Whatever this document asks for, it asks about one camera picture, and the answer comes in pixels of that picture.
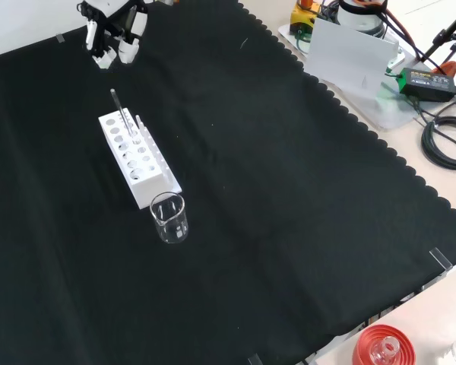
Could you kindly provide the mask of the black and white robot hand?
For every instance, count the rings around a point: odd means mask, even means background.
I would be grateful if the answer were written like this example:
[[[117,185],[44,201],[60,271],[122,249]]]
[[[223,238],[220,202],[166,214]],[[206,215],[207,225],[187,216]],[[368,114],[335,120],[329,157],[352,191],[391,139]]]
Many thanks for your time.
[[[85,49],[101,69],[115,59],[131,64],[147,27],[147,1],[82,1],[77,10],[87,21]]]

